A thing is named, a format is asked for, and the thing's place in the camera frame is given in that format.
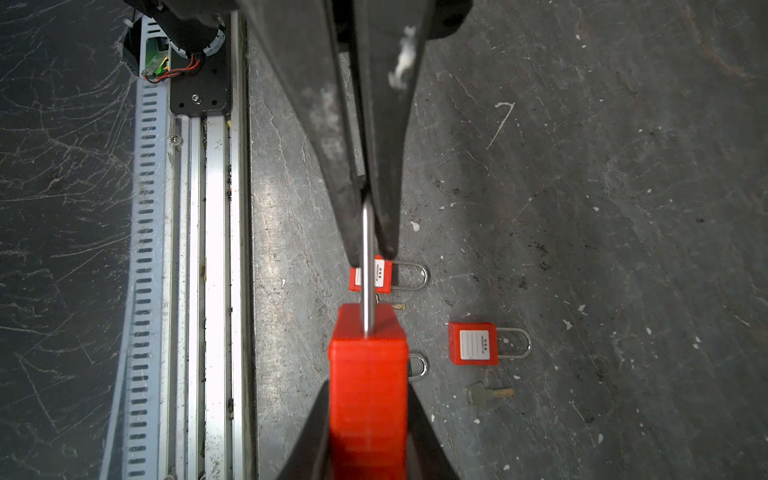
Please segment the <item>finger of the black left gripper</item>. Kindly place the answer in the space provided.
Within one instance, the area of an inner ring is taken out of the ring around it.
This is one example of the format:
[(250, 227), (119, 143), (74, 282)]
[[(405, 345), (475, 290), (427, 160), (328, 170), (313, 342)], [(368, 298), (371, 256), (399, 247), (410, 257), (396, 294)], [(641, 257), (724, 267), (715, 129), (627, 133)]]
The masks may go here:
[(404, 147), (433, 1), (355, 1), (354, 58), (364, 163), (380, 254), (397, 256)]
[(240, 1), (316, 154), (349, 264), (361, 265), (362, 200), (332, 3)]

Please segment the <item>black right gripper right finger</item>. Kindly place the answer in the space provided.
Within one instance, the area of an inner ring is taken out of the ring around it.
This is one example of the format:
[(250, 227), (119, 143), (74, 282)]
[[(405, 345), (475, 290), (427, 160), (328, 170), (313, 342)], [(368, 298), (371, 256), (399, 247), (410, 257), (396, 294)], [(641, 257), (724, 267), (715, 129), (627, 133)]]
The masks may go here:
[(408, 385), (407, 478), (459, 479), (412, 385)]

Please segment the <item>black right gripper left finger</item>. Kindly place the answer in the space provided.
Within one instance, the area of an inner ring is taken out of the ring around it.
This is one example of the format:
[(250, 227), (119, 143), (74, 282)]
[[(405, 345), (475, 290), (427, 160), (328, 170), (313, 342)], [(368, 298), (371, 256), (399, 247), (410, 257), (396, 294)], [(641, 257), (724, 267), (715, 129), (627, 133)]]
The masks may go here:
[(315, 398), (299, 437), (282, 467), (279, 480), (330, 478), (329, 381)]

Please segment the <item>small red padlock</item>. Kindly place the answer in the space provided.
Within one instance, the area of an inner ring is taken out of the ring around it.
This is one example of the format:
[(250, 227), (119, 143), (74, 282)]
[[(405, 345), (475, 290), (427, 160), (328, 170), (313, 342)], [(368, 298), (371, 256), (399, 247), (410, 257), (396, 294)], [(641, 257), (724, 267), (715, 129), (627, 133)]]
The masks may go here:
[[(520, 334), (525, 348), (518, 354), (499, 353), (499, 333)], [(532, 351), (532, 337), (524, 329), (497, 327), (490, 322), (449, 322), (449, 360), (455, 365), (496, 366), (501, 360), (522, 360)]]

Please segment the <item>red padlock with key ring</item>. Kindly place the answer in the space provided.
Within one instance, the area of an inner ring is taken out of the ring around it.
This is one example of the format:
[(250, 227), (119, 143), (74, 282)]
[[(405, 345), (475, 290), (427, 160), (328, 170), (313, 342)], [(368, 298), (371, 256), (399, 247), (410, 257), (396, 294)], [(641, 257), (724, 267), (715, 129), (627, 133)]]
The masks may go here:
[(376, 300), (375, 216), (362, 206), (361, 300), (338, 310), (329, 346), (330, 454), (335, 479), (404, 479), (408, 416), (406, 334)]

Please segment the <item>red long-shackle padlock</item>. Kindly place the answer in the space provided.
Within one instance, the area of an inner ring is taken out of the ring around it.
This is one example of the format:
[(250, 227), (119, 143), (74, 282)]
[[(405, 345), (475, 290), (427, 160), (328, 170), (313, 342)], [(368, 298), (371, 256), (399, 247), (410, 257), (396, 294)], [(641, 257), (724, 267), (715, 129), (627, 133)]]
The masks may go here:
[[(402, 273), (413, 273), (413, 284), (400, 281)], [(377, 255), (374, 261), (374, 285), (377, 294), (391, 294), (393, 291), (418, 291), (427, 286), (430, 280), (428, 269), (415, 262), (384, 260)]]

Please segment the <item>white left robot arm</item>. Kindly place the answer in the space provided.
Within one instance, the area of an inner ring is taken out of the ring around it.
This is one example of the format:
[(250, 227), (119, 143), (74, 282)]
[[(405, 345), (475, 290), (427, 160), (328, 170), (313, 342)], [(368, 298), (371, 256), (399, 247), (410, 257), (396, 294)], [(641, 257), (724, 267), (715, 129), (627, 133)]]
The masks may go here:
[(254, 31), (314, 152), (349, 263), (362, 259), (365, 201), (380, 254), (399, 250), (404, 146), (425, 44), (455, 33), (468, 1), (138, 1), (182, 55)]

